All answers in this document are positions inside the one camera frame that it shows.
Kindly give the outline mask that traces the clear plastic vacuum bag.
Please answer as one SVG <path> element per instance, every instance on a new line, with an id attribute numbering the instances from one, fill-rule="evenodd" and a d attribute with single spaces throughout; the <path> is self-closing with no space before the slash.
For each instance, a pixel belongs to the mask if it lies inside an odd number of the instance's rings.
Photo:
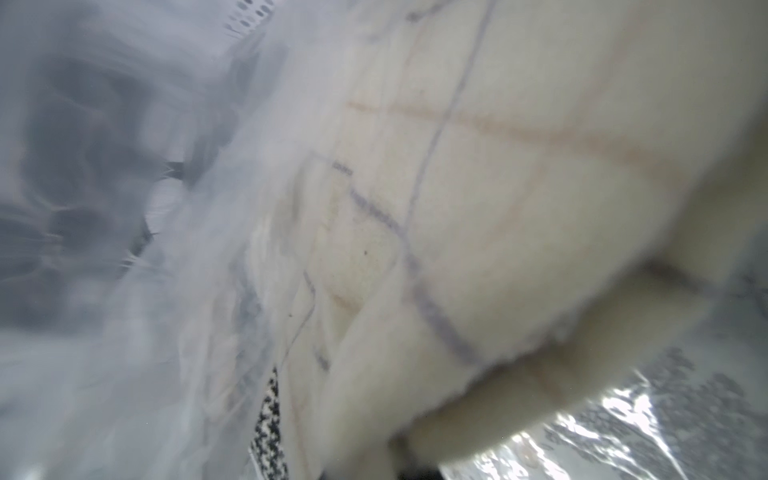
<path id="1" fill-rule="evenodd" d="M 1 475 L 235 479 L 361 1 L 1 5 Z"/>

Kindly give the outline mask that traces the cream checked scarf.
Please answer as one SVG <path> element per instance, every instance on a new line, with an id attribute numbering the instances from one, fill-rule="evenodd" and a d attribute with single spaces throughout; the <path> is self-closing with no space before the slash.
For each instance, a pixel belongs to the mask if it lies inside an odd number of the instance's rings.
<path id="1" fill-rule="evenodd" d="M 288 194 L 292 479 L 399 479 L 702 319 L 767 220 L 763 1 L 367 1 Z"/>

